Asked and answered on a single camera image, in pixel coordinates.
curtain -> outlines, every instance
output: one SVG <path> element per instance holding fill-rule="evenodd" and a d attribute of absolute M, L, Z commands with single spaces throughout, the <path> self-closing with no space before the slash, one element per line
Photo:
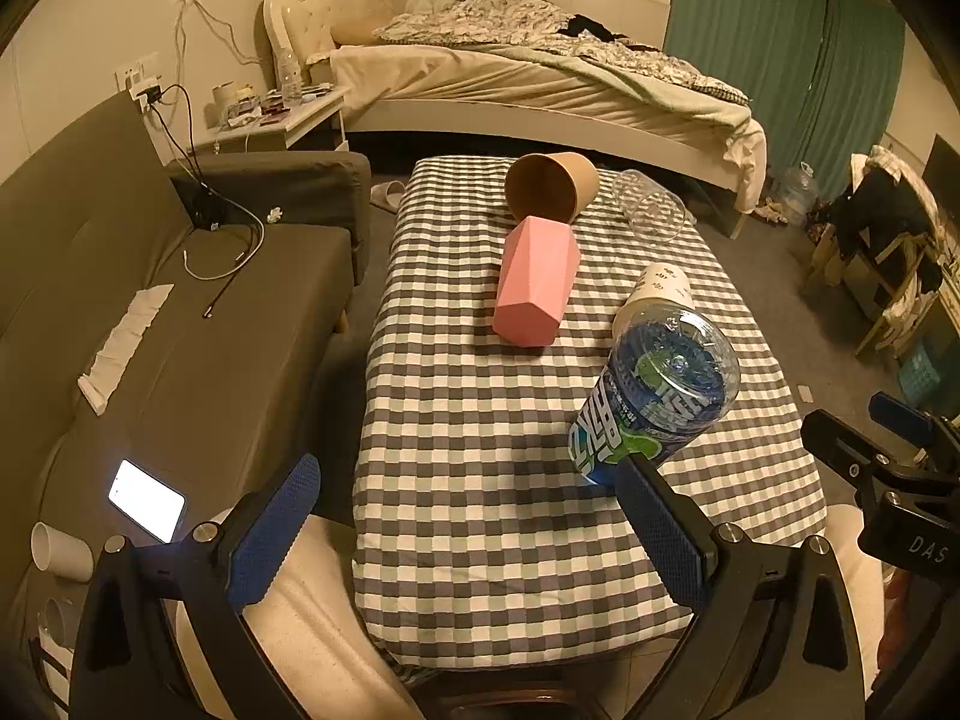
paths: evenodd
<path fill-rule="evenodd" d="M 813 167 L 820 196 L 850 183 L 850 155 L 880 142 L 904 61 L 904 19 L 876 0 L 829 0 L 824 42 L 789 160 Z"/>
<path fill-rule="evenodd" d="M 774 173 L 795 165 L 812 133 L 802 117 L 826 15 L 827 0 L 670 1 L 664 50 L 751 98 Z"/>

smartphone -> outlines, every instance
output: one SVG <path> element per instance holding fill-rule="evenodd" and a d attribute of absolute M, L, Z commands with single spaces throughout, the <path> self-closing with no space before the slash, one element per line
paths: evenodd
<path fill-rule="evenodd" d="M 110 486 L 110 502 L 147 533 L 170 543 L 186 499 L 129 460 L 122 461 Z"/>

geometric pink vase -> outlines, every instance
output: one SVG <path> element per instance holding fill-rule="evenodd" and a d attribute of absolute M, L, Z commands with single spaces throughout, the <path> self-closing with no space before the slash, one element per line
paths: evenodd
<path fill-rule="evenodd" d="M 507 235 L 493 309 L 493 332 L 516 346 L 550 346 L 580 264 L 573 230 L 527 217 Z"/>

sofa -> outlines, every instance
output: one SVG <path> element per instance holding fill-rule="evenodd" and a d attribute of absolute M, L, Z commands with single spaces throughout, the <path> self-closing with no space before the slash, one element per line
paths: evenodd
<path fill-rule="evenodd" d="M 28 655 L 50 597 L 85 586 L 40 572 L 37 520 L 88 543 L 152 536 L 107 501 L 123 459 L 186 498 L 174 538 L 259 488 L 304 450 L 320 363 L 363 278 L 370 166 L 350 152 L 210 155 L 208 183 L 268 224 L 258 254 L 232 212 L 215 231 L 186 211 L 196 189 L 164 167 L 126 94 L 106 100 L 0 186 L 0 674 L 8 700 L 51 715 Z M 134 293 L 173 290 L 103 415 L 77 385 Z M 209 317 L 205 309 L 224 285 Z"/>

tufted headboard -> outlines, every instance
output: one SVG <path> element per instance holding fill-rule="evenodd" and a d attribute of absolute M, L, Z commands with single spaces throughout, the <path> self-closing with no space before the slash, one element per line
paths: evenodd
<path fill-rule="evenodd" d="M 274 50 L 275 70 L 280 52 L 292 50 L 307 79 L 308 68 L 336 47 L 331 25 L 385 12 L 390 16 L 394 12 L 390 0 L 263 0 L 263 23 Z"/>

